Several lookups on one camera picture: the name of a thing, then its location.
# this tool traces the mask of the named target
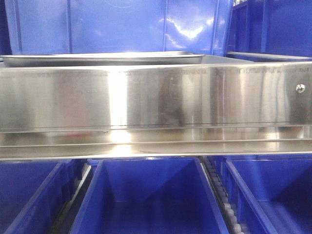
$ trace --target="screw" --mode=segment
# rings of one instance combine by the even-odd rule
[[[296,86],[297,93],[301,94],[306,90],[306,86],[304,84],[298,84]]]

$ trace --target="brushed metal surface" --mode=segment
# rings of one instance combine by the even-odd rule
[[[6,67],[199,64],[204,54],[188,51],[60,55],[3,55]]]
[[[311,105],[311,62],[0,69],[0,132],[311,124]]]
[[[0,160],[309,153],[311,105],[312,62],[2,68]]]
[[[228,52],[227,57],[234,59],[246,59],[256,62],[283,62],[283,61],[311,61],[311,57],[290,56],[290,55],[271,55],[260,53]]]

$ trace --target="blue storage container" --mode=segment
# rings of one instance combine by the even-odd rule
[[[210,161],[218,177],[220,178],[224,189],[227,191],[228,170],[226,169],[226,160],[266,160],[266,159],[296,159],[311,158],[311,154],[281,154],[281,155],[226,155],[226,156],[205,156],[204,161]]]
[[[4,0],[0,0],[0,55],[11,54]]]
[[[5,0],[12,53],[224,55],[233,0]]]
[[[100,160],[71,234],[228,234],[197,158]]]
[[[86,159],[61,160],[64,164],[62,175],[62,192],[64,200],[71,200],[82,179],[82,168]]]
[[[308,0],[248,0],[233,8],[229,51],[312,57]]]
[[[253,234],[312,233],[312,160],[227,160],[229,201]]]
[[[47,233],[63,205],[62,163],[0,163],[0,233]]]

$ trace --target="metal guide rail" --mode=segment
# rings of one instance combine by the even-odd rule
[[[0,69],[0,159],[312,152],[312,62]]]

